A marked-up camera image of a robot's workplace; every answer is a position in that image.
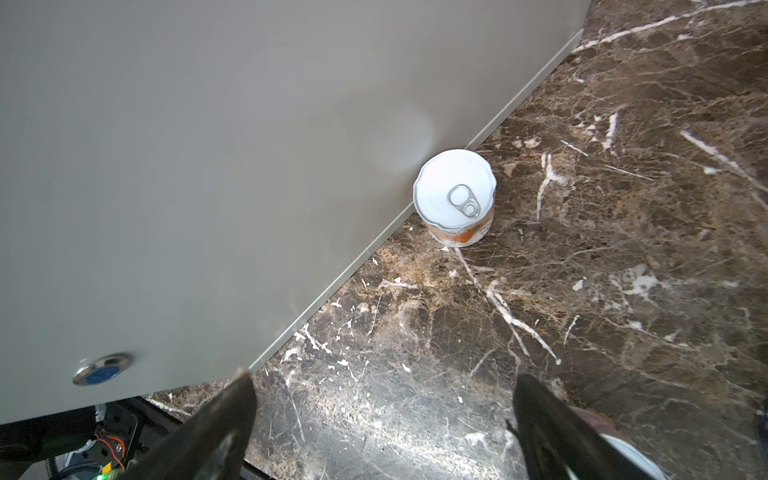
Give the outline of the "purple white label can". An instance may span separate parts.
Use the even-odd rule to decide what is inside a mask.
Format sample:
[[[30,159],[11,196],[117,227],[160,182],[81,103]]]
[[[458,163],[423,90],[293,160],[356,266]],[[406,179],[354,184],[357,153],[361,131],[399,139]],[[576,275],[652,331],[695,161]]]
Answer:
[[[599,433],[613,448],[643,470],[652,479],[666,479],[666,475],[661,468],[644,455],[607,417],[575,406],[571,406],[571,409],[591,428]]]

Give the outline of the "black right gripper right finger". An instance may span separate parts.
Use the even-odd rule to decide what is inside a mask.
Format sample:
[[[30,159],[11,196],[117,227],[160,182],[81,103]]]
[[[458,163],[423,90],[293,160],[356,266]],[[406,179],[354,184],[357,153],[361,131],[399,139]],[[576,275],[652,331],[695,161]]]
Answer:
[[[517,377],[516,436],[530,479],[649,479],[535,377]]]

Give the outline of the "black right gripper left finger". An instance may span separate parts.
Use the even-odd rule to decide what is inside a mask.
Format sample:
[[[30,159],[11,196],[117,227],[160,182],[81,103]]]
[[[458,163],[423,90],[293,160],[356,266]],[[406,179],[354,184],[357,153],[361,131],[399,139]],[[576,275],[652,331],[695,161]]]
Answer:
[[[239,479],[256,413],[251,374],[240,369],[222,391],[120,477]]]

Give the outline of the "orange white label can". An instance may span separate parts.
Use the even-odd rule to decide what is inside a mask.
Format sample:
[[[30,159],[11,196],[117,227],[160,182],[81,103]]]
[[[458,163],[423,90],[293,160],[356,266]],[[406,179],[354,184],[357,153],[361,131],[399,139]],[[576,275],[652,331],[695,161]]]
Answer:
[[[446,150],[421,167],[413,184],[413,203],[438,242],[463,248],[490,230],[496,187],[490,164],[479,154]]]

